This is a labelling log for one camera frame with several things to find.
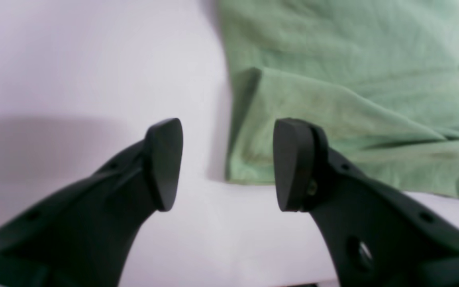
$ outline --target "hole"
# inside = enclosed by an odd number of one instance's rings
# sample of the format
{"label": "hole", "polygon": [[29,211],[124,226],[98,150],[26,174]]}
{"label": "hole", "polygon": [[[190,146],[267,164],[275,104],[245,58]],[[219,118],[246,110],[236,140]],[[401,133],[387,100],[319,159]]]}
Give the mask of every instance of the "hole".
{"label": "hole", "polygon": [[26,220],[27,221],[33,221],[33,220],[36,220],[37,218],[40,217],[40,211],[38,210],[35,210],[35,211],[32,211],[30,212],[27,216],[26,216]]}
{"label": "hole", "polygon": [[373,256],[368,246],[356,237],[348,239],[347,252],[353,265],[362,272],[371,272],[374,268]]}
{"label": "hole", "polygon": [[428,223],[432,223],[433,221],[435,221],[435,219],[433,218],[433,216],[427,214],[426,212],[421,212],[421,213],[419,214],[419,217],[420,217],[422,220],[424,220],[424,221],[426,221],[426,222],[428,222]]}

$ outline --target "black rubber tip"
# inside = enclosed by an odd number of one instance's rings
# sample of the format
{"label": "black rubber tip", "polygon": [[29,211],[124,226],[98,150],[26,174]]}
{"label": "black rubber tip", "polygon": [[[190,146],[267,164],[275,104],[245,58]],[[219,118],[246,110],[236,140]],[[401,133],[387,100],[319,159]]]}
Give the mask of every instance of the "black rubber tip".
{"label": "black rubber tip", "polygon": [[313,171],[315,151],[311,129],[299,120],[277,120],[273,151],[279,208],[282,211],[299,211]]}
{"label": "black rubber tip", "polygon": [[163,120],[148,129],[143,142],[143,171],[159,211],[169,211],[177,197],[182,162],[182,123]]}

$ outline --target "white surface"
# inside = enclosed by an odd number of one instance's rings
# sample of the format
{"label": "white surface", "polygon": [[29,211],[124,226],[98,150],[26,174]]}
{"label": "white surface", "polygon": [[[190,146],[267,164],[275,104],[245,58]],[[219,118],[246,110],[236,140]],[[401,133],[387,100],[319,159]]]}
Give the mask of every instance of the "white surface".
{"label": "white surface", "polygon": [[307,214],[281,213],[274,187],[222,182],[231,93],[214,15],[211,0],[0,0],[0,224],[178,117],[177,201],[144,224],[120,286],[335,278]]}

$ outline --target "green cloth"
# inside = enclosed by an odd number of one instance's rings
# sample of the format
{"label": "green cloth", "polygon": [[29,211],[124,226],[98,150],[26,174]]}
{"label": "green cloth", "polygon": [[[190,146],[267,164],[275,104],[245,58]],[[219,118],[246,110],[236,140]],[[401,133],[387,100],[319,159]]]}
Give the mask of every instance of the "green cloth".
{"label": "green cloth", "polygon": [[226,178],[273,184],[277,118],[323,127],[368,176],[459,198],[459,0],[221,0]]}

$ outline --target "black plastic arm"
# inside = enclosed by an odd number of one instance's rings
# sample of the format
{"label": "black plastic arm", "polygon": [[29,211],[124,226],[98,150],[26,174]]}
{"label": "black plastic arm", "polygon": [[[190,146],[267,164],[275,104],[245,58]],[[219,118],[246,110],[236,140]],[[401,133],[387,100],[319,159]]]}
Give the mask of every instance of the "black plastic arm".
{"label": "black plastic arm", "polygon": [[459,230],[330,149],[321,127],[277,120],[282,211],[309,212],[342,287],[459,287]]}
{"label": "black plastic arm", "polygon": [[141,224],[175,202],[178,119],[0,227],[0,285],[116,287]]}

